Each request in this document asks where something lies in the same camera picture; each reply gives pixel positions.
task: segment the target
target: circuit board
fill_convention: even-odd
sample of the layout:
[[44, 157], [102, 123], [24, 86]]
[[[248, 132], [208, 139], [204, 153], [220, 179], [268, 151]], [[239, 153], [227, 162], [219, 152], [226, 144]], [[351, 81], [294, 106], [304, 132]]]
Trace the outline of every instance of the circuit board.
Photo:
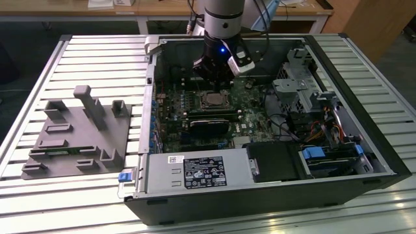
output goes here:
[[[186, 91], [174, 85], [158, 95], [163, 152], [240, 148], [235, 140], [240, 137], [248, 141], [246, 143], [272, 141], [272, 129], [260, 106], [263, 95], [246, 78], [235, 79], [234, 87], [219, 94], [210, 90]], [[188, 131], [191, 121], [206, 119], [227, 119], [227, 133], [192, 136]]]

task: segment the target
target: blue latch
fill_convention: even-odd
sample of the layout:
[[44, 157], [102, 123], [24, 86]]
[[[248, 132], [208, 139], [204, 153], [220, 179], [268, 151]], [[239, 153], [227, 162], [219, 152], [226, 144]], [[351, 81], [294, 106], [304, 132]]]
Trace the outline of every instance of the blue latch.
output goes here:
[[318, 157], [326, 157], [326, 153], [322, 147], [308, 147], [302, 151], [304, 158], [318, 158]]
[[132, 172], [122, 172], [119, 174], [119, 182], [132, 182]]
[[364, 150], [362, 148], [362, 145], [356, 145], [356, 150], [358, 150], [359, 155], [364, 154]]

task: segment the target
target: orange wire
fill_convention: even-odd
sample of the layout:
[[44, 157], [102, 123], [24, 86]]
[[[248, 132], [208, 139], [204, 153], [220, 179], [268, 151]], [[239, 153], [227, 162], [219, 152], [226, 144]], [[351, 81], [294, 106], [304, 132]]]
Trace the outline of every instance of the orange wire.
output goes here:
[[334, 125], [336, 128], [338, 128], [338, 132], [339, 132], [339, 140], [343, 142], [343, 133], [344, 133], [344, 131], [343, 131], [343, 128], [339, 126], [339, 125]]
[[314, 123], [312, 123], [312, 125], [311, 125], [311, 135], [312, 135], [312, 133], [314, 133], [314, 126], [315, 126], [315, 124], [318, 124], [319, 123], [319, 121], [315, 121]]

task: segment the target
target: slotted metal surface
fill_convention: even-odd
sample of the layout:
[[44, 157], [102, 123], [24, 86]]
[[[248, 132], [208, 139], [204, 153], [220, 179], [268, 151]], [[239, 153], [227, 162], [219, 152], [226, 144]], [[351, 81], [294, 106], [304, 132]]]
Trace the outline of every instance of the slotted metal surface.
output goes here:
[[[315, 36], [360, 102], [411, 171], [416, 173], [415, 113], [354, 45], [338, 35]], [[22, 180], [47, 115], [47, 100], [72, 97], [78, 84], [107, 105], [123, 99], [134, 105], [126, 167], [138, 165], [147, 63], [144, 36], [74, 36], [60, 42], [39, 82], [39, 95], [15, 126], [0, 164], [0, 233], [388, 233], [416, 228], [416, 177], [371, 191], [342, 206], [147, 227], [123, 204], [134, 184], [119, 190], [118, 174]]]

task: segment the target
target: metal bracket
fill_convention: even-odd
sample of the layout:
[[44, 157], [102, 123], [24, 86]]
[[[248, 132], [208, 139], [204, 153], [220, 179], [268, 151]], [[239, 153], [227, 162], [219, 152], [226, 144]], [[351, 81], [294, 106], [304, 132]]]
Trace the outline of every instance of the metal bracket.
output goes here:
[[152, 86], [155, 81], [155, 65], [148, 66], [148, 71], [146, 73], [146, 86]]
[[159, 36], [148, 36], [144, 40], [144, 53], [154, 55], [160, 50]]

